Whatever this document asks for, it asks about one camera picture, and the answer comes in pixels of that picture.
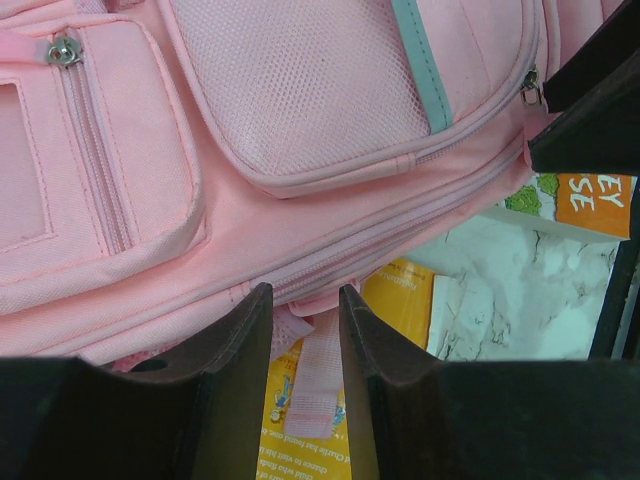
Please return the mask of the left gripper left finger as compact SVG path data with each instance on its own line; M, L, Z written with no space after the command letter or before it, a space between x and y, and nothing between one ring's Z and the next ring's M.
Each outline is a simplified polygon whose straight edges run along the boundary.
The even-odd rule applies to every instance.
M5 479L252 479L273 294L164 353L114 372L77 357L1 362Z

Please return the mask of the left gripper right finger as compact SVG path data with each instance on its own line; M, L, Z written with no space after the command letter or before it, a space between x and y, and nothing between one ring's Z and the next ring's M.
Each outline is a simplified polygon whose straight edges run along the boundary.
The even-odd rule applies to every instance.
M428 355L432 479L638 477L637 362Z

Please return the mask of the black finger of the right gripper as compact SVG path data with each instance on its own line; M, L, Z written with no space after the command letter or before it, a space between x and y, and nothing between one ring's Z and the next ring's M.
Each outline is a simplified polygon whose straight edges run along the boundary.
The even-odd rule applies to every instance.
M537 173L639 175L639 3L561 1L561 67L527 154Z

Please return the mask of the pink school backpack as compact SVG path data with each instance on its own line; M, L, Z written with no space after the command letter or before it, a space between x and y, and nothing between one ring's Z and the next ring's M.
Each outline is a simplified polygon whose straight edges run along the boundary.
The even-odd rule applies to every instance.
M1 352L106 364L273 288L326 438L338 292L519 190L613 1L5 1Z

